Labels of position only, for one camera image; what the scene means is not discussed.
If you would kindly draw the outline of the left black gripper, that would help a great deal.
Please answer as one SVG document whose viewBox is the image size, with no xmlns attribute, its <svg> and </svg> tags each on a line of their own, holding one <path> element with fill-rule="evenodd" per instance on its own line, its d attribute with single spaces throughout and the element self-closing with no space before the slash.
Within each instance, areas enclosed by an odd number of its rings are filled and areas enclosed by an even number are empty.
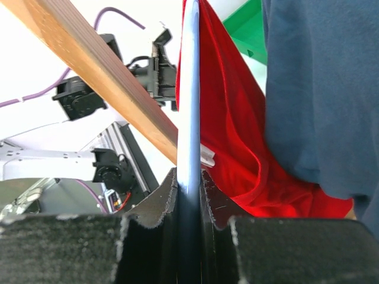
<svg viewBox="0 0 379 284">
<path fill-rule="evenodd" d="M 127 68 L 160 107 L 169 101 L 171 110 L 177 111 L 176 66 L 170 63 L 165 52 L 165 45 L 171 38 L 171 32 L 164 29 L 152 42 L 152 55 L 135 57 Z"/>
</svg>

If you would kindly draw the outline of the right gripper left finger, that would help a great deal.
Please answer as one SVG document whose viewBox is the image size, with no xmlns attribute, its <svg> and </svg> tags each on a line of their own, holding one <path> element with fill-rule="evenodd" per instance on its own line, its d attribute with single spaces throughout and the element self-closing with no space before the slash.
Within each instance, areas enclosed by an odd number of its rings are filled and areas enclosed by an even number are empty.
<svg viewBox="0 0 379 284">
<path fill-rule="evenodd" d="M 176 169 L 114 215 L 19 215 L 1 221 L 2 283 L 175 283 Z"/>
</svg>

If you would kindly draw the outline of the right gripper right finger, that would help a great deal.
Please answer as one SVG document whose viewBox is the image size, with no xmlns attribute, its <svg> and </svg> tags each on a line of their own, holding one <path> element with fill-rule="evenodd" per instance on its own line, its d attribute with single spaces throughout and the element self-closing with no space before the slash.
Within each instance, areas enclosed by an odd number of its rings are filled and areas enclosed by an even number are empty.
<svg viewBox="0 0 379 284">
<path fill-rule="evenodd" d="M 204 283 L 378 283 L 378 242 L 360 222 L 257 218 L 201 175 Z"/>
</svg>

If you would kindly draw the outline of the red t shirt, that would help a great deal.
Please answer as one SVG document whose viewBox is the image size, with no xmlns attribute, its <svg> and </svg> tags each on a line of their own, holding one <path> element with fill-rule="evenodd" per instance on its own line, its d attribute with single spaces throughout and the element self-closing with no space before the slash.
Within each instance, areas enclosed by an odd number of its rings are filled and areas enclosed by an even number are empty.
<svg viewBox="0 0 379 284">
<path fill-rule="evenodd" d="M 350 199 L 289 175 L 264 138 L 265 97 L 207 1 L 200 1 L 200 136 L 216 186 L 256 217 L 344 218 Z"/>
</svg>

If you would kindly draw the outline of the light blue hanger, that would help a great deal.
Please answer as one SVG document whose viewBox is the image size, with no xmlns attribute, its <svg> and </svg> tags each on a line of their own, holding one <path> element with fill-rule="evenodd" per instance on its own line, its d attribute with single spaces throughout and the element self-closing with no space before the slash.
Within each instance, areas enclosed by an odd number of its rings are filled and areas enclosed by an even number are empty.
<svg viewBox="0 0 379 284">
<path fill-rule="evenodd" d="M 177 149 L 178 283 L 201 282 L 200 6 L 186 1 L 182 25 Z"/>
</svg>

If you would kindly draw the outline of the blue t shirt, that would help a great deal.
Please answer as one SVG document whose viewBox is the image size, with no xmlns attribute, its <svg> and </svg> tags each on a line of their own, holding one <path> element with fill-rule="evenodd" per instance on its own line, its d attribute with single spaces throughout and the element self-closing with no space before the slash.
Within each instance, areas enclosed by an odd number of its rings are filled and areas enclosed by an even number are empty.
<svg viewBox="0 0 379 284">
<path fill-rule="evenodd" d="M 378 235 L 378 2 L 263 1 L 266 140 Z"/>
</svg>

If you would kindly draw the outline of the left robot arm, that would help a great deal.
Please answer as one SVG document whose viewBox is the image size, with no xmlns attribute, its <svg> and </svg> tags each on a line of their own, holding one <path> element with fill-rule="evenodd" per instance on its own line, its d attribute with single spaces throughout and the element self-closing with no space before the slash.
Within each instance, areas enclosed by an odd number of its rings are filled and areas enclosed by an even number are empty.
<svg viewBox="0 0 379 284">
<path fill-rule="evenodd" d="M 171 110 L 177 111 L 176 66 L 169 62 L 165 52 L 165 45 L 171 38 L 171 32 L 165 29 L 153 41 L 152 55 L 135 57 L 126 68 L 160 107 L 170 102 Z M 52 99 L 59 103 L 69 121 L 87 117 L 98 109 L 107 108 L 105 101 L 78 76 L 63 79 L 57 85 L 56 94 Z M 119 144 L 122 149 L 95 151 L 97 172 L 93 179 L 95 183 L 103 183 L 106 187 L 105 196 L 111 212 L 121 208 L 119 196 L 136 195 L 138 192 L 142 196 L 148 196 L 158 186 L 129 126 L 115 124 L 113 129 L 114 134 L 121 137 L 110 141 Z"/>
</svg>

